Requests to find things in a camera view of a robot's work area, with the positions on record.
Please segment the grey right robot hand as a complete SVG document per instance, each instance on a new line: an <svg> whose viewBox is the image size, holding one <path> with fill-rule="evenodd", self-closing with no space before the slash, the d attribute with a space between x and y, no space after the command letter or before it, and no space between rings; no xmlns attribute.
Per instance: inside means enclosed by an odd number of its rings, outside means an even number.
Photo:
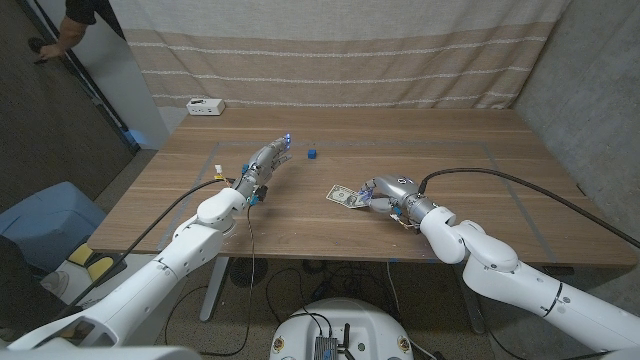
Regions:
<svg viewBox="0 0 640 360"><path fill-rule="evenodd" d="M407 230L421 233L424 217L436 205L419 192L419 186L402 175L382 175L368 180L359 190L358 198L376 212L389 216Z"/></svg>

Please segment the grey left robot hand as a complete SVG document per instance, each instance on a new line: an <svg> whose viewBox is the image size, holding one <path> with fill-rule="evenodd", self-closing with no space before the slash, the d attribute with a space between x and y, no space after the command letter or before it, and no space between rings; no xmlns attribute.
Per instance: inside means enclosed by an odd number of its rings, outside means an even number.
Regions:
<svg viewBox="0 0 640 360"><path fill-rule="evenodd" d="M256 189L269 181L280 165L291 159L291 155L287 155L290 144L291 135L287 133L254 153L248 161L247 170L233 183L232 188L249 200Z"/></svg>

